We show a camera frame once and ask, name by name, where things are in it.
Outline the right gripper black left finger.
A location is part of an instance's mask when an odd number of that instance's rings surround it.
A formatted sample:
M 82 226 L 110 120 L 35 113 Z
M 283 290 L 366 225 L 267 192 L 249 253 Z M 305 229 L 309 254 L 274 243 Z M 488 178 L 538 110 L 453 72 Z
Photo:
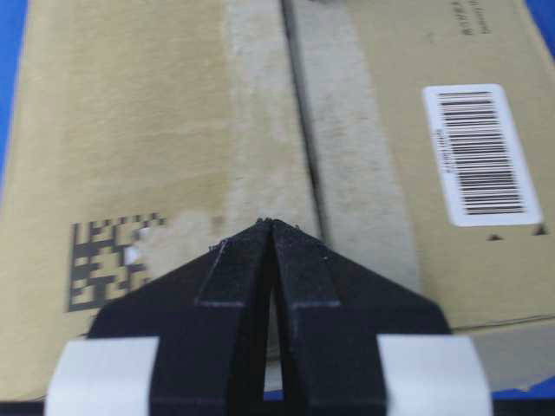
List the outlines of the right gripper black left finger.
M 271 222 L 97 314 L 49 383 L 48 415 L 246 415 L 264 398 Z

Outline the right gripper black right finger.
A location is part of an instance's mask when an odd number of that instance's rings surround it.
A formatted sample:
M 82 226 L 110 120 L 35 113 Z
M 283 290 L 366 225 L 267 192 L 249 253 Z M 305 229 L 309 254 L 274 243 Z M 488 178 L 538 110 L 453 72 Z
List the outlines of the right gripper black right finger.
M 426 297 L 272 224 L 289 415 L 490 415 L 472 341 Z

